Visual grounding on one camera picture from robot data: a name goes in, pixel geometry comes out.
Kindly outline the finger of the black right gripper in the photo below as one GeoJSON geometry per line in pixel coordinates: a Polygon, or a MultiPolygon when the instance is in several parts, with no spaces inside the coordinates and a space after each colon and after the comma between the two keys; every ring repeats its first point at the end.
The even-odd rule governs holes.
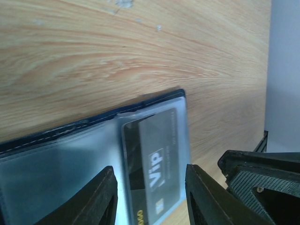
{"type": "Polygon", "coordinates": [[[300,223],[300,154],[228,150],[217,162],[227,190],[273,225],[300,223]]]}

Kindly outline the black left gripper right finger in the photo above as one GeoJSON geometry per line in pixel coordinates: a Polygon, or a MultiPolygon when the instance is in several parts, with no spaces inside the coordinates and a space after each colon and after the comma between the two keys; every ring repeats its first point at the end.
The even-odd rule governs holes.
{"type": "Polygon", "coordinates": [[[185,189],[191,225],[271,224],[228,193],[198,165],[187,165],[185,189]]]}

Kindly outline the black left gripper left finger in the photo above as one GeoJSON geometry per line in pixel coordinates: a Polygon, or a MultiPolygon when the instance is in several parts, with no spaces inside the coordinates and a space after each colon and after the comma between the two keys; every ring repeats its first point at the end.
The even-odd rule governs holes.
{"type": "Polygon", "coordinates": [[[107,166],[72,198],[36,222],[37,225],[113,225],[117,209],[117,180],[107,166]]]}

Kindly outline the blue leather card holder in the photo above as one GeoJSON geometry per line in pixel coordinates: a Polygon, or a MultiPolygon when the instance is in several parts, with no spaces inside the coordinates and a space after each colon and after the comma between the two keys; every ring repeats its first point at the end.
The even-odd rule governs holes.
{"type": "Polygon", "coordinates": [[[33,225],[72,198],[105,167],[117,180],[116,225],[133,225],[122,126],[170,108],[177,110],[181,199],[191,162],[183,89],[115,108],[0,144],[0,222],[33,225]]]}

